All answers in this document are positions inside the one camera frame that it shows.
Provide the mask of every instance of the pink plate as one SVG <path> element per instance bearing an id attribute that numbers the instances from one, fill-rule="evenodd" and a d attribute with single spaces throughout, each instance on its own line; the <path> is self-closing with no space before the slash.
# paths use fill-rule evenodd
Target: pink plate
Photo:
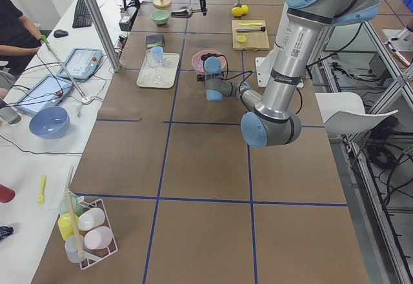
<path id="1" fill-rule="evenodd" d="M 207 53 L 223 55 L 221 52 L 218 52 L 217 50 L 202 50 L 202 51 L 196 53 L 192 57 L 192 66 L 194 67 L 194 70 L 195 70 L 196 74 L 203 74 L 204 73 L 204 63 L 201 60 L 201 56 L 205 55 Z M 218 59 L 221 61 L 222 69 L 224 69 L 224 67 L 227 65 L 227 61 L 225 60 L 224 57 L 218 57 Z"/>

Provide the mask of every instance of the tablet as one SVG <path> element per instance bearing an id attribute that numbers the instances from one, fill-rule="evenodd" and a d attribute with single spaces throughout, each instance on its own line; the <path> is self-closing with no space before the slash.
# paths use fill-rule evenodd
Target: tablet
<path id="1" fill-rule="evenodd" d="M 65 61 L 65 66 L 74 79 L 85 81 L 96 71 L 101 58 L 101 50 L 74 48 Z M 56 76 L 63 79 L 69 78 L 63 69 L 60 69 Z"/>
<path id="2" fill-rule="evenodd" d="M 73 88 L 70 80 L 47 75 L 30 89 L 16 104 L 16 108 L 36 114 L 40 110 L 57 105 Z"/>

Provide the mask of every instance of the computer mouse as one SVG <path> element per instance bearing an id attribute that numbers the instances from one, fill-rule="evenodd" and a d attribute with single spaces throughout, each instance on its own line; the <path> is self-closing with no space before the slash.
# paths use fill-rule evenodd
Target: computer mouse
<path id="1" fill-rule="evenodd" d="M 65 37 L 67 36 L 69 33 L 66 30 L 63 29 L 57 29 L 55 30 L 55 32 L 53 33 L 54 37 Z"/>

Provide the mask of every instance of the screen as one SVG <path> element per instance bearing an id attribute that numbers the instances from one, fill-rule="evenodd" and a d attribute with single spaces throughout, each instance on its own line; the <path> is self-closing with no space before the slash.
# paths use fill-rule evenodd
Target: screen
<path id="1" fill-rule="evenodd" d="M 66 65 L 67 70 L 73 76 L 83 76 L 89 69 L 94 55 L 94 50 L 76 50 Z"/>
<path id="2" fill-rule="evenodd" d="M 46 105 L 50 105 L 50 101 L 55 100 L 56 92 L 67 90 L 72 87 L 72 82 L 62 81 L 48 76 L 41 84 L 33 89 L 23 100 L 19 102 L 19 106 L 23 106 L 35 113 L 40 111 Z"/>

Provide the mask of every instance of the aluminum pole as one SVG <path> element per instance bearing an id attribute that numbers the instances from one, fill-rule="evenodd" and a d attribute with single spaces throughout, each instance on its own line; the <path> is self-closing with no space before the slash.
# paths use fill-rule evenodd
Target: aluminum pole
<path id="1" fill-rule="evenodd" d="M 96 0 L 85 0 L 85 3 L 89 9 L 90 16 L 95 24 L 97 34 L 99 35 L 103 48 L 109 58 L 110 64 L 112 65 L 114 72 L 117 72 L 121 68 L 121 63 L 119 62 L 115 48 L 110 40 L 108 29 L 106 28 L 99 6 L 97 5 Z"/>

